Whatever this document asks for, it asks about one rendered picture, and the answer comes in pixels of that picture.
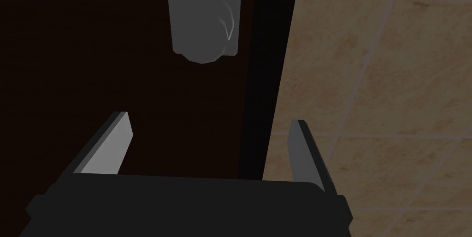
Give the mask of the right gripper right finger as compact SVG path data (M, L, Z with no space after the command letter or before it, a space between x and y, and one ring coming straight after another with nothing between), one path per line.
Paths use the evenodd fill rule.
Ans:
M305 121L291 121L287 148L294 182L313 183L327 194L337 195L326 164Z

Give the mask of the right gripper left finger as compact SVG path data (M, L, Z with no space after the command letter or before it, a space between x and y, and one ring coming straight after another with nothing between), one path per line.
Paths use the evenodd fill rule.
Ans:
M113 112L96 134L65 168L64 175L75 173L116 175L133 138L127 112Z

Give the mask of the dark brown door leaf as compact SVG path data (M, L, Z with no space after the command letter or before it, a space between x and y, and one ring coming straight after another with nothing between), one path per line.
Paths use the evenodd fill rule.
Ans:
M238 52L174 53L167 0L0 0L0 237L114 111L121 174L262 179L295 0L242 0Z

